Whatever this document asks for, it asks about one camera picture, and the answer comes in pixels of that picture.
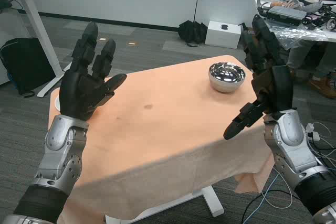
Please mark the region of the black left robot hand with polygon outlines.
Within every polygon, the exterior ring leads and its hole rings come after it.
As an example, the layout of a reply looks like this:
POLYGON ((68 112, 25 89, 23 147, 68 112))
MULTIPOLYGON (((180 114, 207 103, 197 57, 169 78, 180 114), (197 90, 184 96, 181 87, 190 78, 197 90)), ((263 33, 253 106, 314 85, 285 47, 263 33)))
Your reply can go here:
POLYGON ((72 52, 72 63, 59 91, 62 115, 89 120, 96 108, 109 101, 127 78, 125 73, 120 73, 105 80, 111 70, 116 42, 108 40, 96 56, 98 31, 97 24, 90 22, 72 52))

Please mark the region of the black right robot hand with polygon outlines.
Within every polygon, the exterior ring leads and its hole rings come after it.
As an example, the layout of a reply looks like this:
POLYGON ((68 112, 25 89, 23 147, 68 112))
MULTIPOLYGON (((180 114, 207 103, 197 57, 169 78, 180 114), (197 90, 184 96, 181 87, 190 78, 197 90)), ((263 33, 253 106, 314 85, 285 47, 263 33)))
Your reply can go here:
POLYGON ((252 22, 254 35, 244 30, 242 34, 245 63, 253 72, 251 85, 256 95, 232 120, 224 132, 229 140, 245 127, 251 127, 263 114, 277 113, 292 108, 293 82, 289 68, 280 57, 280 44, 273 32, 258 14, 252 22))

